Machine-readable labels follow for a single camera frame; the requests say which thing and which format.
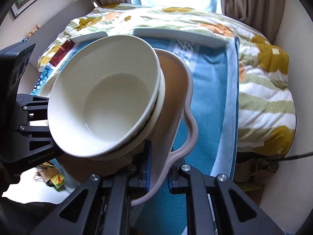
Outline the grey tray table edge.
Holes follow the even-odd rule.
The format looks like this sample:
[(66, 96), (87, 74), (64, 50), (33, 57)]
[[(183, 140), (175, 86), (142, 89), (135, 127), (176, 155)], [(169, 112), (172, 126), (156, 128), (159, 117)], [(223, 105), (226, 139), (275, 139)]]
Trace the grey tray table edge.
[[(226, 46), (228, 41), (218, 39), (215, 36), (210, 36), (204, 33), (193, 33), (191, 31), (173, 30), (167, 28), (136, 28), (133, 30), (133, 35), (137, 37), (148, 37), (153, 39), (169, 39), (179, 40), (189, 43), (195, 43), (201, 46), (217, 49)], [(108, 34), (105, 31), (89, 33), (83, 36), (74, 37), (71, 39), (73, 43), (92, 43), (98, 39), (106, 38)]]

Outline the small plush toy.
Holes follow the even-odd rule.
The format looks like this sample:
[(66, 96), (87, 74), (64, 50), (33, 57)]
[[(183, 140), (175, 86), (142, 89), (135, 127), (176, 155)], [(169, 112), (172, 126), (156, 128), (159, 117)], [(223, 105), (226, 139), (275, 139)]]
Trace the small plush toy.
[(30, 38), (38, 29), (40, 28), (40, 25), (35, 24), (27, 31), (27, 38)]

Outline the cream round bowl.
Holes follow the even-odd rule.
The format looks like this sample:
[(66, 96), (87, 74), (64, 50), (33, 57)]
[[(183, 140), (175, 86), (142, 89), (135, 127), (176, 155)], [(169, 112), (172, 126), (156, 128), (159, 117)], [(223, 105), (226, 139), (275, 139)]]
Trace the cream round bowl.
[(165, 77), (164, 77), (162, 70), (160, 70), (160, 72), (161, 72), (161, 79), (160, 79), (160, 87), (159, 87), (156, 104), (154, 106), (150, 119), (148, 120), (146, 125), (143, 127), (141, 132), (121, 149), (106, 153), (104, 155), (93, 157), (91, 158), (91, 160), (109, 161), (109, 160), (120, 158), (121, 156), (125, 156), (126, 154), (129, 154), (129, 152), (132, 152), (133, 150), (135, 150), (151, 134), (152, 130), (154, 129), (157, 123), (158, 117), (161, 114), (163, 103), (165, 101)]

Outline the grey bed headboard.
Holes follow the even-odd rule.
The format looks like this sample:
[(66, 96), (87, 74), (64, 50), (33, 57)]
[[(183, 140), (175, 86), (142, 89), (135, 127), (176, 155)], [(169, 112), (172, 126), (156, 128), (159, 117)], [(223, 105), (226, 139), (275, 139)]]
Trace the grey bed headboard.
[(39, 57), (49, 47), (49, 45), (63, 32), (72, 19), (87, 15), (94, 9), (91, 0), (77, 0), (69, 6), (55, 14), (44, 23), (27, 41), (27, 44), (36, 44), (29, 58), (29, 62), (34, 67), (37, 65)]

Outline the right brown curtain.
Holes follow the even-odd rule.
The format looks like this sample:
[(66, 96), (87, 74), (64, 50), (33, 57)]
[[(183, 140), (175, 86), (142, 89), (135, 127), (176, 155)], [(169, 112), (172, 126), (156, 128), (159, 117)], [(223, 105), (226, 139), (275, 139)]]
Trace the right brown curtain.
[(278, 33), (285, 0), (221, 0), (223, 15), (261, 32), (270, 42)]

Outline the floral green white duvet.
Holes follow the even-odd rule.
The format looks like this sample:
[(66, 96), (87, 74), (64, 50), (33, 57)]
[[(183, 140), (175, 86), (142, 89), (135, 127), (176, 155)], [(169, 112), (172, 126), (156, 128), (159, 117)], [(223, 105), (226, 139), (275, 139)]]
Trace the floral green white duvet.
[(239, 128), (241, 152), (283, 157), (296, 131), (296, 110), (288, 88), (288, 54), (257, 30), (227, 16), (188, 7), (148, 7), (113, 4), (96, 7), (72, 19), (39, 58), (40, 72), (32, 94), (48, 81), (79, 49), (76, 37), (92, 33), (132, 34), (135, 29), (169, 29), (219, 40), (239, 40)]

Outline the pink square handled bowl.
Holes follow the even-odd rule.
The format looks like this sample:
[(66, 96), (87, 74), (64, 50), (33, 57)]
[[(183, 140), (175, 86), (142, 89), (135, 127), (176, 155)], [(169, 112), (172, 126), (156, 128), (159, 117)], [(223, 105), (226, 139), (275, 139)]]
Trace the pink square handled bowl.
[[(191, 112), (192, 75), (187, 65), (175, 54), (156, 49), (165, 78), (163, 106), (147, 139), (152, 143), (148, 192), (131, 201), (132, 206), (144, 204), (161, 188), (171, 166), (191, 152), (198, 137), (197, 123)], [(90, 174), (114, 174), (129, 165), (133, 157), (143, 151), (143, 142), (132, 141), (133, 150), (120, 150), (98, 158), (77, 158), (64, 153), (57, 157), (56, 166), (74, 188)]]

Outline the white round bowl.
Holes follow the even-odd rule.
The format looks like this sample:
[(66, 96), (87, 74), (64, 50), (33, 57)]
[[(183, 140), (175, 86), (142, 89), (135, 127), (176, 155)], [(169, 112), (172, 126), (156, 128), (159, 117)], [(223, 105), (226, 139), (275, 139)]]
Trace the white round bowl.
[(99, 39), (58, 74), (48, 102), (48, 126), (67, 154), (91, 158), (128, 143), (149, 120), (161, 69), (155, 50), (135, 36)]

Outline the plain white plate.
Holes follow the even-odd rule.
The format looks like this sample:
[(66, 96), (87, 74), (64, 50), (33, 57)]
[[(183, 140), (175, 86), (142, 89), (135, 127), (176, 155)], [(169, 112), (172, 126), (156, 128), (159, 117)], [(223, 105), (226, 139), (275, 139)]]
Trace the plain white plate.
[(46, 84), (41, 88), (41, 90), (39, 91), (39, 93), (37, 94), (37, 96), (39, 97), (44, 97), (44, 98), (49, 98), (50, 94), (51, 94), (51, 90), (52, 87), (56, 81), (58, 77), (58, 74), (55, 74), (54, 76), (52, 76), (47, 82)]

